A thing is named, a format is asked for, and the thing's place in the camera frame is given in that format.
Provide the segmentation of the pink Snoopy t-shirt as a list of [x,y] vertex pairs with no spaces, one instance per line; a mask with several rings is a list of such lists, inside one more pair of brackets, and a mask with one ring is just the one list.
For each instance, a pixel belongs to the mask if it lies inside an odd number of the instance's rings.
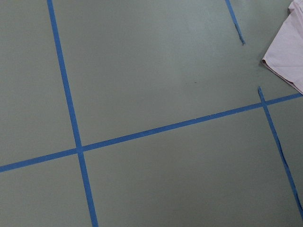
[[289,15],[262,58],[265,67],[303,92],[303,2],[290,3]]

